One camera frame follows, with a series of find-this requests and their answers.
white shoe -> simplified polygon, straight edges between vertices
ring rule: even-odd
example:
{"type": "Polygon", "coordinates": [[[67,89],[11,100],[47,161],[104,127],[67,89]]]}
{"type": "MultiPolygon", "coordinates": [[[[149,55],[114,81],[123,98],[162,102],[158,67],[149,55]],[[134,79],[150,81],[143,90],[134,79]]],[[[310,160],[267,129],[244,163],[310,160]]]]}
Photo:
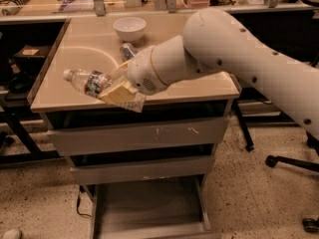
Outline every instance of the white shoe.
{"type": "Polygon", "coordinates": [[[18,229],[11,229],[5,232],[2,239],[21,239],[22,233],[18,229]]]}

metal can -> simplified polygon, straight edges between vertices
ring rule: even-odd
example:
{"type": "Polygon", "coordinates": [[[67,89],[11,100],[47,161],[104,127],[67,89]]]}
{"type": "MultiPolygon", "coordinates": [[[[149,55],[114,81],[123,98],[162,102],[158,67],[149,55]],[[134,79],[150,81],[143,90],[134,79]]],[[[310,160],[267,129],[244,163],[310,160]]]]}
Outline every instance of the metal can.
{"type": "Polygon", "coordinates": [[[130,43],[124,43],[120,47],[120,53],[123,61],[130,60],[137,54],[138,50],[130,43]]]}

terrazzo floor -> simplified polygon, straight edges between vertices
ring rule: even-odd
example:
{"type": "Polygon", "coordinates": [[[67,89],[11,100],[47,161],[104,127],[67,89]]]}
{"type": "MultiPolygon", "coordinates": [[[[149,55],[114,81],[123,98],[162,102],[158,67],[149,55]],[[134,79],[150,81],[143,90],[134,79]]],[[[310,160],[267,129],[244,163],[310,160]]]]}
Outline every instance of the terrazzo floor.
{"type": "MultiPolygon", "coordinates": [[[[43,150],[53,146],[40,120],[25,124],[43,150]]],[[[286,164],[269,168],[268,154],[318,161],[298,126],[250,126],[255,150],[245,150],[236,117],[232,117],[203,196],[213,232],[223,239],[311,239],[301,220],[319,215],[319,173],[286,164]]],[[[0,124],[0,130],[6,129],[0,124]]],[[[1,154],[25,152],[19,139],[1,154]]],[[[76,211],[79,186],[65,159],[0,166],[0,235],[11,228],[24,239],[84,239],[91,218],[76,211]]],[[[80,211],[92,214],[92,203],[81,193],[80,211]]]]}

closed drawer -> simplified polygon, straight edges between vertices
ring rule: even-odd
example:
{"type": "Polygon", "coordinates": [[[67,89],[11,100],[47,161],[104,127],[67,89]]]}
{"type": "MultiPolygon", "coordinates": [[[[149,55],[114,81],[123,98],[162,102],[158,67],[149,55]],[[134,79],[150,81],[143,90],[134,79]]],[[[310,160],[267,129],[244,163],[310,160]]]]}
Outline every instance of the closed drawer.
{"type": "Polygon", "coordinates": [[[60,155],[82,155],[221,142],[228,117],[49,130],[60,155]]]}
{"type": "Polygon", "coordinates": [[[81,185],[123,181],[149,180],[210,173],[213,157],[193,156],[71,167],[71,173],[81,185]]]}

bottle cap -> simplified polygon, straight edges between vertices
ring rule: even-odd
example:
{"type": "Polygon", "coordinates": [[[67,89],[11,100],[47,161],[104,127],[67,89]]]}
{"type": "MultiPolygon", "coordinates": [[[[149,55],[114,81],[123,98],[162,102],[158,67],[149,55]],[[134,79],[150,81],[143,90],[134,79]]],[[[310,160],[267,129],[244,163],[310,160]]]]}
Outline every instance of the bottle cap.
{"type": "Polygon", "coordinates": [[[71,69],[66,69],[64,72],[63,72],[63,79],[70,82],[71,79],[72,79],[72,74],[71,74],[72,70],[71,69]]]}

